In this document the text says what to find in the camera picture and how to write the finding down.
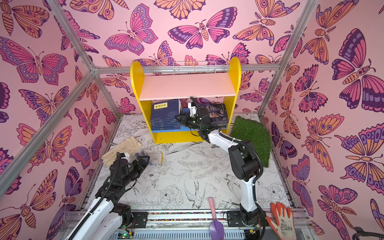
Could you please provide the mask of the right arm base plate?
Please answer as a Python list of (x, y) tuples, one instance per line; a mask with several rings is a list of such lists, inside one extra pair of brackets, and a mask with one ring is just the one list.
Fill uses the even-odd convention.
[(243, 211), (227, 211), (227, 223), (229, 227), (260, 228), (261, 214), (258, 211), (246, 213)]

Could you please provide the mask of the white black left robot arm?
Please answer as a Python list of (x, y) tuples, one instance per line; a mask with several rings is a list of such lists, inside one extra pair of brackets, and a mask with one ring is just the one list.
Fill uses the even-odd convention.
[(131, 206), (119, 200), (129, 191), (129, 184), (136, 184), (149, 163), (150, 156), (144, 153), (135, 154), (132, 161), (127, 153), (116, 153), (115, 161), (109, 167), (109, 178), (66, 239), (108, 240), (119, 227), (129, 225), (133, 219)]

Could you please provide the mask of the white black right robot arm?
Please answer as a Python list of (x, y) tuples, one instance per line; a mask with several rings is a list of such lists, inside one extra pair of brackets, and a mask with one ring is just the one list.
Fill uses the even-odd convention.
[(190, 113), (175, 116), (183, 126), (197, 130), (202, 140), (216, 145), (229, 154), (234, 175), (241, 180), (240, 213), (245, 225), (262, 222), (263, 210), (257, 201), (256, 183), (264, 172), (264, 166), (251, 141), (241, 141), (211, 123), (209, 112), (201, 108), (194, 97), (188, 104)]

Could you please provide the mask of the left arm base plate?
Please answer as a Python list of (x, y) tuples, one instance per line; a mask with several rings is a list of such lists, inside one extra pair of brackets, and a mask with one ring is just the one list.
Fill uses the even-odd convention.
[(130, 229), (145, 229), (148, 222), (148, 212), (132, 212)]

